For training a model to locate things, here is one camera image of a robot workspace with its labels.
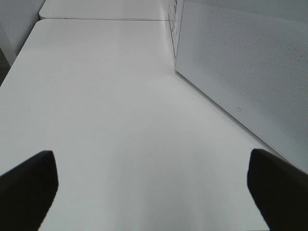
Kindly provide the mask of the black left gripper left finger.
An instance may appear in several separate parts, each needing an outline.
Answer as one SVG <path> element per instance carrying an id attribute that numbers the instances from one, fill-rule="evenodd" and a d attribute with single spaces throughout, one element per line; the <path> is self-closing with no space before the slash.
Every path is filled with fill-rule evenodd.
<path id="1" fill-rule="evenodd" d="M 41 151 L 0 177 L 0 229 L 37 231 L 59 187 L 53 151 Z"/>

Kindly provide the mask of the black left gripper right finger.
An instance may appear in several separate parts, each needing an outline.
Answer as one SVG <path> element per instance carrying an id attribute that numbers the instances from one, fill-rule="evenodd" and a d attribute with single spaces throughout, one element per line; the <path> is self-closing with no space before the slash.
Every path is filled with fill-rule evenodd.
<path id="1" fill-rule="evenodd" d="M 247 187 L 271 231 L 308 229 L 308 175 L 264 149 L 253 149 Z"/>

